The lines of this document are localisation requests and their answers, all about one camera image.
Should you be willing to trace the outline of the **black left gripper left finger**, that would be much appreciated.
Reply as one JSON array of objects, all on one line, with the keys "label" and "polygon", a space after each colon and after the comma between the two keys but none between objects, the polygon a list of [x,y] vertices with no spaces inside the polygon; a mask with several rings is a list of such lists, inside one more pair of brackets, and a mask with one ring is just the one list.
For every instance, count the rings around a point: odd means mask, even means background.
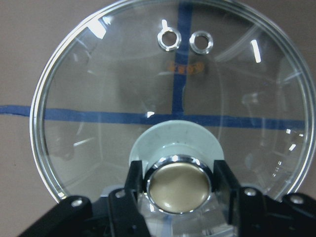
[{"label": "black left gripper left finger", "polygon": [[149,237],[145,218],[138,210],[138,197],[143,193],[143,168],[140,160],[132,161],[122,189],[108,196],[111,236]]}]

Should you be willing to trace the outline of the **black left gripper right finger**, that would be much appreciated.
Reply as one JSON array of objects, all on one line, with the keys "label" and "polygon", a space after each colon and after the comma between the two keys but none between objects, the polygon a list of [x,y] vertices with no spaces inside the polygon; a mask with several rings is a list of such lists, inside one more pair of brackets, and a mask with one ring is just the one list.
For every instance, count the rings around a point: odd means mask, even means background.
[{"label": "black left gripper right finger", "polygon": [[216,197],[234,236],[264,237],[268,231],[263,194],[254,187],[241,186],[225,160],[214,161],[213,176]]}]

